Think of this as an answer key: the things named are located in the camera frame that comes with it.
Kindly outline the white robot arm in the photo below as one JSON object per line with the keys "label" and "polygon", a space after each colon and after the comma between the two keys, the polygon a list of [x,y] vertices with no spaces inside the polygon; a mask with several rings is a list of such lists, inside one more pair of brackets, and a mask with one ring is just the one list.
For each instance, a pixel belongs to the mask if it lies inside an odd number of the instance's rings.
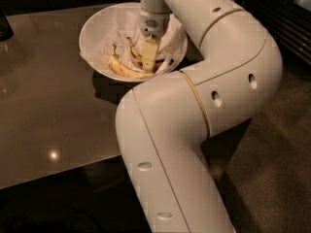
{"label": "white robot arm", "polygon": [[269,32],[231,0],[141,0],[173,13],[203,59],[141,83],[117,108],[121,156],[153,233],[235,233],[200,150],[275,94],[282,56]]}

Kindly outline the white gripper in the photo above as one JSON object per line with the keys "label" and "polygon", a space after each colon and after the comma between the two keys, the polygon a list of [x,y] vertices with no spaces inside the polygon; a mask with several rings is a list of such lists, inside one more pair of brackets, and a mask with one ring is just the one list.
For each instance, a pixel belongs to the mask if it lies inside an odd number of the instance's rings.
{"label": "white gripper", "polygon": [[168,29],[170,14],[155,14],[140,10],[139,28],[145,38],[142,42],[143,70],[151,73],[156,63],[159,40]]}

